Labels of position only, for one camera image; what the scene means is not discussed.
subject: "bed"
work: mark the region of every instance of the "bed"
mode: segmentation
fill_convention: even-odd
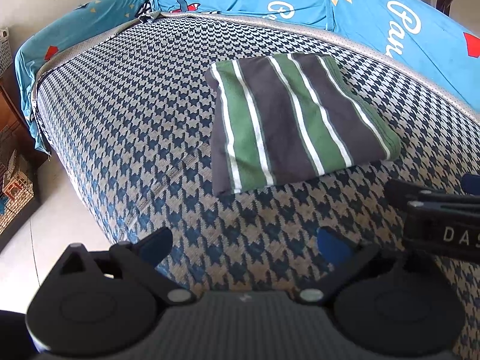
[[[331,31],[208,12],[140,15],[59,52],[32,85],[41,142],[109,240],[172,229],[164,275],[195,293],[292,290],[332,270],[316,246],[320,227],[402,248],[402,216],[383,195],[388,178],[462,193],[461,177],[480,172],[477,114],[435,82]],[[292,52],[332,56],[399,135],[400,158],[215,197],[215,93],[205,71],[219,60]],[[480,267],[436,261],[467,313],[455,352],[477,359]]]

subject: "folded striped shirt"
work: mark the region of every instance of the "folded striped shirt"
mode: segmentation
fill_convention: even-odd
[[[215,62],[213,190],[249,191],[393,160],[400,139],[345,84],[332,57],[277,54]]]

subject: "tile floor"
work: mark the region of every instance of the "tile floor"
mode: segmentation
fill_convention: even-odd
[[[56,156],[40,167],[38,182],[42,205],[0,253],[0,310],[26,312],[69,244],[81,242],[90,251],[110,246]]]

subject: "blue bed sheet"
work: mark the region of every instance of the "blue bed sheet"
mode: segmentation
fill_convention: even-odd
[[[40,150],[45,147],[30,104],[37,71],[50,54],[131,20],[134,12],[141,12],[146,5],[168,12],[263,17],[333,31],[404,63],[480,111],[476,94],[480,39],[420,0],[99,1],[101,4],[91,2],[55,21],[29,39],[16,55],[22,110]]]

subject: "animal cage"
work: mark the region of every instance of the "animal cage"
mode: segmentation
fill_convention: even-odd
[[[15,134],[8,127],[0,131],[0,187],[1,237],[35,197],[32,169],[18,152]]]

